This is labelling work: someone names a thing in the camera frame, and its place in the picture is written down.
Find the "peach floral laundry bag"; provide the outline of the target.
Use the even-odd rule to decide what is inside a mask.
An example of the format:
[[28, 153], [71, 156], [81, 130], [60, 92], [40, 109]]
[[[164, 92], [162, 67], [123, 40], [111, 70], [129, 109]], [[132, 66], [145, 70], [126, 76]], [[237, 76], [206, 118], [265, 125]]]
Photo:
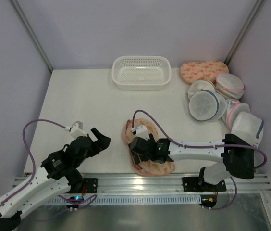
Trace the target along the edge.
[[[131, 128], [146, 127], [148, 130], [148, 140], [137, 137], [132, 133]], [[122, 130], [122, 139], [128, 146], [130, 163], [133, 171], [140, 176], [166, 176], [175, 171], [175, 164], [162, 158], [163, 163], [153, 162], [156, 141], [159, 135], [155, 125], [147, 119], [127, 120], [125, 128]]]

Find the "pink satin lace bra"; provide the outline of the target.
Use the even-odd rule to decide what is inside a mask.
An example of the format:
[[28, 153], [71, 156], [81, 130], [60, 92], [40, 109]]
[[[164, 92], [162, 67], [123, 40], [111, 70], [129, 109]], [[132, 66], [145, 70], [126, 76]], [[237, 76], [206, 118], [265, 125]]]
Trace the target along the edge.
[[142, 160], [139, 155], [131, 154], [132, 157], [132, 168], [135, 172], [147, 171], [147, 161]]

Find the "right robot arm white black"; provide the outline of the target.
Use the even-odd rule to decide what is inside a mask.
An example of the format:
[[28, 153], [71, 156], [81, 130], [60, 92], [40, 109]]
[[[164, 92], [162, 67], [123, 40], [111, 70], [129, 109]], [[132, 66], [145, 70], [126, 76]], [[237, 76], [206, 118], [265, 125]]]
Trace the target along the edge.
[[210, 142], [178, 142], [168, 138], [155, 140], [135, 137], [129, 150], [138, 164], [152, 161], [163, 164], [180, 160], [205, 160], [213, 165], [200, 170], [199, 184], [217, 185], [220, 181], [236, 177], [254, 178], [254, 150], [252, 146], [234, 134], [226, 134], [223, 140]]

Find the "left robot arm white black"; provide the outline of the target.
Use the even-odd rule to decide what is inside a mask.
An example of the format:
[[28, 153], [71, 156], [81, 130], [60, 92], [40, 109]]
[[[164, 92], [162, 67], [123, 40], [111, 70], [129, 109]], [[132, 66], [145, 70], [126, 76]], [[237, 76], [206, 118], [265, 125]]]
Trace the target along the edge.
[[22, 219], [49, 199], [80, 191], [84, 178], [78, 167], [107, 149], [111, 142], [111, 138], [96, 128], [91, 129], [96, 141], [80, 128], [67, 130], [73, 141], [51, 153], [30, 177], [0, 197], [0, 231], [14, 230]]

